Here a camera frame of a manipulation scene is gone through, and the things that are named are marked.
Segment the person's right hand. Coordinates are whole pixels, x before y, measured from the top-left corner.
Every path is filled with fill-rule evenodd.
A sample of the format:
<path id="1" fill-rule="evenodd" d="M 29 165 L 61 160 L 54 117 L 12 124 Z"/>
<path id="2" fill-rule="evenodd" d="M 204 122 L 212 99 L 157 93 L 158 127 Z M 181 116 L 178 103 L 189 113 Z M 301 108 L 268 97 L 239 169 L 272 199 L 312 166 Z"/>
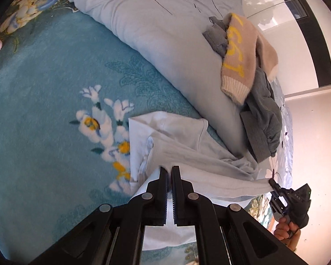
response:
<path id="1" fill-rule="evenodd" d="M 292 221 L 288 223 L 285 217 L 281 217 L 273 235 L 294 252 L 301 237 L 301 230 Z"/>

